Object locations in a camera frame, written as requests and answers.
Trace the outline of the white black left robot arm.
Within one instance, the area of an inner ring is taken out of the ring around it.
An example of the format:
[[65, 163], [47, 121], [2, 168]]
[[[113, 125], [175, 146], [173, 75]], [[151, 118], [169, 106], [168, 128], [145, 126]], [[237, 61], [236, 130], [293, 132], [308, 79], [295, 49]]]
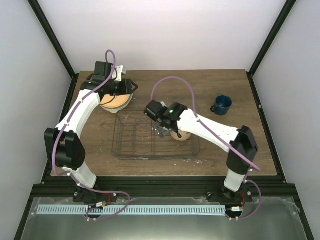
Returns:
[[105, 96], [128, 96], [132, 98], [138, 85], [131, 79], [123, 78], [124, 66], [114, 66], [110, 62], [98, 61], [95, 69], [80, 85], [78, 96], [66, 116], [55, 128], [44, 132], [46, 152], [56, 176], [72, 177], [76, 184], [86, 188], [84, 195], [89, 201], [97, 202], [102, 189], [96, 185], [97, 176], [85, 162], [86, 151], [81, 142], [81, 134], [90, 115]]

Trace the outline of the small cream ceramic bowl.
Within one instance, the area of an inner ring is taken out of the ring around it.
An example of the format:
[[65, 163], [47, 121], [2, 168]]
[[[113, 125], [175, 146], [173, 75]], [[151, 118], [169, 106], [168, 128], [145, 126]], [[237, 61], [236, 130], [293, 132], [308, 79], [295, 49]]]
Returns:
[[186, 132], [186, 131], [179, 130], [178, 132], [179, 132], [179, 134], [177, 134], [176, 132], [173, 132], [173, 131], [170, 133], [171, 137], [176, 141], [183, 142], [183, 141], [188, 140], [192, 136], [191, 133]]

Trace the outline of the dark blue ceramic mug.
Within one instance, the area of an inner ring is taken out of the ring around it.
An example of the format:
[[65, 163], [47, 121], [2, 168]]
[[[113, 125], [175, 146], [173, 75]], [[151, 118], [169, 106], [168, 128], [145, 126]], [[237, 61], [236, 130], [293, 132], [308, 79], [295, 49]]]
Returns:
[[219, 116], [224, 116], [228, 113], [230, 107], [232, 106], [232, 99], [227, 95], [219, 95], [214, 104], [211, 106], [211, 112]]

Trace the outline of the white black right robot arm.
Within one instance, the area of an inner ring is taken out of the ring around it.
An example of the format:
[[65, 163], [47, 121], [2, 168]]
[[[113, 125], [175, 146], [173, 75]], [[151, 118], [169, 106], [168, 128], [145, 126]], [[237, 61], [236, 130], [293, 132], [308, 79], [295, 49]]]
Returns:
[[152, 100], [145, 107], [144, 114], [164, 131], [176, 133], [178, 138], [182, 137], [181, 132], [187, 132], [228, 153], [228, 171], [222, 195], [229, 202], [240, 196], [240, 187], [249, 169], [261, 170], [253, 163], [259, 148], [252, 130], [247, 126], [236, 128], [220, 124], [177, 102], [167, 107], [164, 102]]

